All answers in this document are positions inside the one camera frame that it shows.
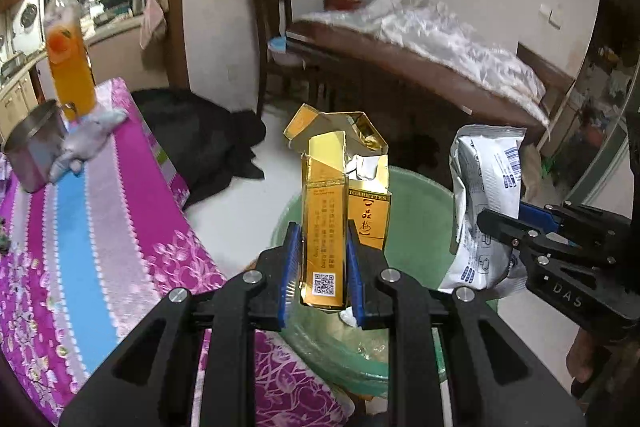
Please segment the person right hand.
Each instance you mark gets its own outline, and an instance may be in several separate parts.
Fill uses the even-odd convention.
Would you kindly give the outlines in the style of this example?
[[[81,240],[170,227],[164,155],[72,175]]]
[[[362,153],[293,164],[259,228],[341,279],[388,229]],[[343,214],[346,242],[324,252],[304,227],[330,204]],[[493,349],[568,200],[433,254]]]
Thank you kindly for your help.
[[[566,367],[573,378],[570,394],[580,399],[599,377],[611,357],[612,351],[608,346],[601,345],[585,329],[579,329],[566,356]]]

